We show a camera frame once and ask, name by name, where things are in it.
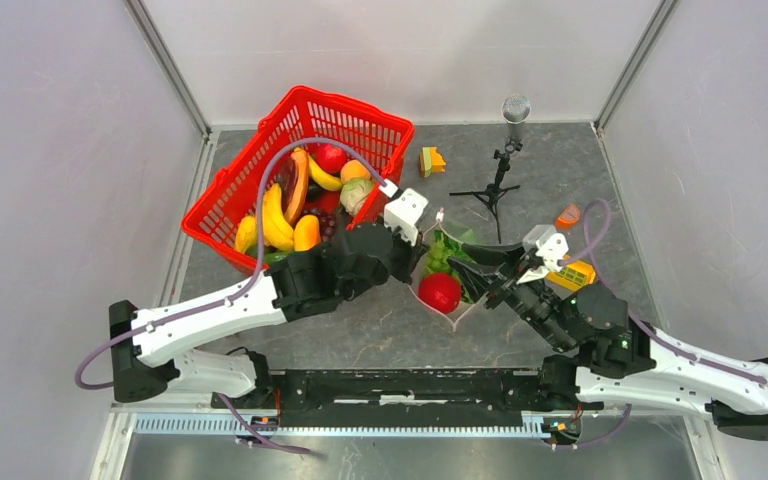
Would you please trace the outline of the green grapes toy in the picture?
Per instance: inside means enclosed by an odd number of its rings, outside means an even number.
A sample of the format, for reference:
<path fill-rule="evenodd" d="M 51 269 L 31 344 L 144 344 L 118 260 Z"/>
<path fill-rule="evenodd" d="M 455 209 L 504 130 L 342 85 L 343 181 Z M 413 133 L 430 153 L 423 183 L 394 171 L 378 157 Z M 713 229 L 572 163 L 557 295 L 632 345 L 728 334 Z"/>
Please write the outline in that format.
<path fill-rule="evenodd" d="M 455 248 L 445 239 L 436 239 L 429 247 L 426 256 L 425 274 L 445 273 L 451 275 L 453 273 L 453 268 L 448 263 L 448 259 L 453 256 L 454 253 Z"/>

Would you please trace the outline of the clear zip top bag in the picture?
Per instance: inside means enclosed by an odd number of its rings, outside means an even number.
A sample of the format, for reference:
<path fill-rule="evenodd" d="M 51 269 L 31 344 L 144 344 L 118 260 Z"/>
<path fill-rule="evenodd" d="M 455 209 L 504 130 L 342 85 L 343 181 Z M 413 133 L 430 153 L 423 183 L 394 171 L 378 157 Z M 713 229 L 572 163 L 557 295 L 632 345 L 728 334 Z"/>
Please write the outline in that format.
<path fill-rule="evenodd" d="M 452 247 L 455 248 L 453 256 L 463 258 L 467 261 L 472 261 L 462 250 L 461 245 L 467 244 L 480 244 L 483 242 L 483 238 L 472 228 L 451 219 L 443 208 L 440 208 L 433 217 L 433 223 L 423 231 L 423 241 L 430 247 L 436 239 L 445 239 Z M 452 332 L 456 332 L 459 326 L 463 323 L 464 319 L 474 310 L 479 304 L 473 303 L 463 290 L 460 279 L 453 271 L 453 276 L 461 285 L 461 301 L 456 310 L 449 314 L 440 313 L 433 308 L 423 303 L 418 297 L 418 288 L 420 281 L 427 276 L 425 274 L 426 256 L 427 253 L 421 258 L 416 270 L 413 273 L 413 281 L 410 286 L 411 292 L 416 300 L 422 305 L 428 312 L 439 317 L 445 324 L 448 325 L 448 329 Z"/>

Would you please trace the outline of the small red apple toy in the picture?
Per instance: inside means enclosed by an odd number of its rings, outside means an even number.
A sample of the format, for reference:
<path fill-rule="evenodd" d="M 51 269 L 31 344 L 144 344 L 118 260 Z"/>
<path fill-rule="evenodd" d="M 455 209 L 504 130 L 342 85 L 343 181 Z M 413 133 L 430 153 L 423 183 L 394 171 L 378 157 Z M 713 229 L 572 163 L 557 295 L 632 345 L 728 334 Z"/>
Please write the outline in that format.
<path fill-rule="evenodd" d="M 418 297 L 434 310 L 449 314 L 456 310 L 460 304 L 461 285 L 447 273 L 432 273 L 420 281 Z"/>

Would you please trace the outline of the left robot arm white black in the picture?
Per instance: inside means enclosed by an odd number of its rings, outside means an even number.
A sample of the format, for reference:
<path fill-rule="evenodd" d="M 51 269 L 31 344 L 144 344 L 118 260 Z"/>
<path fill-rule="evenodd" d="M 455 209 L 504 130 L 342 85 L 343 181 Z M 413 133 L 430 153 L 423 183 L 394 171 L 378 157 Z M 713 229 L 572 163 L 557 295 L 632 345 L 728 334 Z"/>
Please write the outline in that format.
<path fill-rule="evenodd" d="M 292 253 L 245 282 L 179 304 L 139 309 L 128 300 L 109 308 L 113 393 L 119 403 L 154 398 L 168 389 L 215 392 L 250 407 L 274 394 L 265 357 L 234 360 L 201 346 L 245 330 L 330 313 L 394 278 L 403 283 L 428 246 L 377 223 Z"/>

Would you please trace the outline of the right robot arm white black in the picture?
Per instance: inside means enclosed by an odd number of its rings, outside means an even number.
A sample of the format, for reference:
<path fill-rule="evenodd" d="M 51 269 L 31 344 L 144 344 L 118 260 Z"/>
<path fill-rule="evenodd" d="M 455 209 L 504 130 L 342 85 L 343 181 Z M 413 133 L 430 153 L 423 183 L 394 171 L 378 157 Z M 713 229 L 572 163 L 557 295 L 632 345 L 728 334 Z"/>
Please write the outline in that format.
<path fill-rule="evenodd" d="M 629 404 L 710 420 L 723 434 L 768 441 L 768 358 L 727 359 L 636 321 L 601 283 L 561 298 L 546 277 L 567 263 L 560 236 L 509 246 L 465 244 L 447 263 L 468 295 L 506 306 L 552 348 L 537 373 L 548 408 Z"/>

